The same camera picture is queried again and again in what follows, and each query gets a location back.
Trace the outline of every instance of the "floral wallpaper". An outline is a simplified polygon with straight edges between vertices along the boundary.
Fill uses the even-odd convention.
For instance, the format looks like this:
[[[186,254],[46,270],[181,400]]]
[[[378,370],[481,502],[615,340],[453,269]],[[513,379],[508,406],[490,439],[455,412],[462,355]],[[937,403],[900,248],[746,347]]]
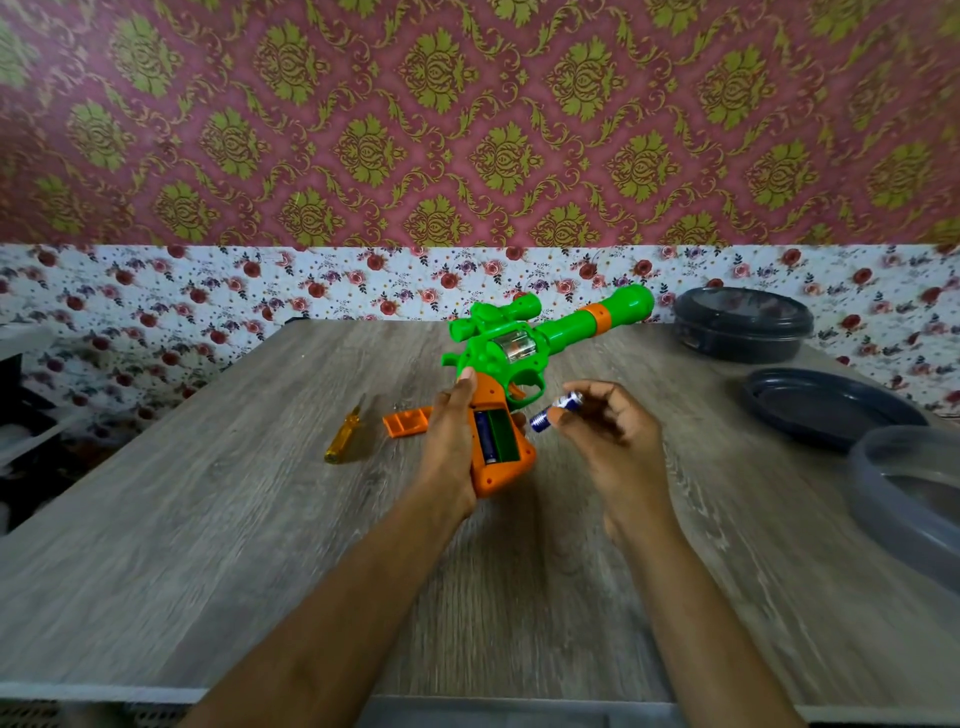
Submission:
[[[123,437],[292,316],[723,281],[955,415],[958,48],[960,0],[7,0],[0,322]]]
[[[791,296],[815,316],[813,346],[918,405],[960,415],[960,252],[832,250],[8,245],[0,320],[57,333],[53,349],[25,362],[29,386],[82,408],[83,431],[111,441],[193,396],[290,319],[442,321],[529,292],[556,317],[635,282],[655,295],[652,322],[671,321],[676,297],[694,286]]]

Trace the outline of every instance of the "screwdriver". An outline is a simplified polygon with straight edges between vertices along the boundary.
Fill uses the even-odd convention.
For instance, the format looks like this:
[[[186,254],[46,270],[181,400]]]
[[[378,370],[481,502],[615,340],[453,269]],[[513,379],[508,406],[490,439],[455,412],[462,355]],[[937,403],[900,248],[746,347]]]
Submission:
[[[363,400],[366,396],[366,393],[363,394],[360,397],[360,401],[357,402],[357,405],[351,409],[344,418],[344,423],[340,425],[340,429],[337,430],[333,442],[330,443],[330,447],[326,449],[326,455],[324,455],[326,462],[339,463],[341,458],[343,458],[344,450],[347,449],[347,443],[353,435],[353,430],[360,425],[360,407],[363,405]]]

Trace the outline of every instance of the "forearm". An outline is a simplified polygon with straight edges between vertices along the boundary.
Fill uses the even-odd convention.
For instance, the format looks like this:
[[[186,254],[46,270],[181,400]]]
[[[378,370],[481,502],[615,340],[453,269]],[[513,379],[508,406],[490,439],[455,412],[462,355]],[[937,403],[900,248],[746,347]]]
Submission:
[[[633,534],[624,551],[691,728],[804,726],[676,520],[623,532]]]
[[[183,725],[352,725],[464,515],[452,489],[412,486]]]

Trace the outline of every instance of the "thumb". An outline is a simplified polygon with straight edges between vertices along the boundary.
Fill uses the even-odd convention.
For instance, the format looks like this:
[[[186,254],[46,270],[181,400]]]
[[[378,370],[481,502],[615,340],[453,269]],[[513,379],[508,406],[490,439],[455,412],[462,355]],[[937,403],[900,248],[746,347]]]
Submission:
[[[450,409],[463,409],[466,411],[470,402],[473,400],[473,393],[477,388],[477,376],[473,367],[464,367],[460,373],[460,378],[453,385],[450,392],[450,400],[446,406]]]
[[[546,419],[573,443],[588,462],[595,459],[600,448],[604,446],[603,438],[594,432],[582,417],[569,410],[550,407],[546,412]]]

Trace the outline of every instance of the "table surface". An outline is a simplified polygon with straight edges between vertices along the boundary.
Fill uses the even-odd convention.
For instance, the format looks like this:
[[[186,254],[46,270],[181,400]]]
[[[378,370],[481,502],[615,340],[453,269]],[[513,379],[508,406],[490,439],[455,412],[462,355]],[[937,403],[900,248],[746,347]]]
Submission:
[[[0,540],[0,697],[199,698],[406,486],[421,438],[379,418],[432,401],[454,347],[440,323],[295,322]],[[793,365],[852,374],[806,347]],[[615,379],[661,418],[684,531],[808,717],[960,724],[960,598],[856,528],[842,456],[740,408],[751,369],[634,326],[554,357],[547,392]],[[351,462],[325,464],[363,392]],[[536,444],[457,534],[376,693],[672,699],[578,456]]]

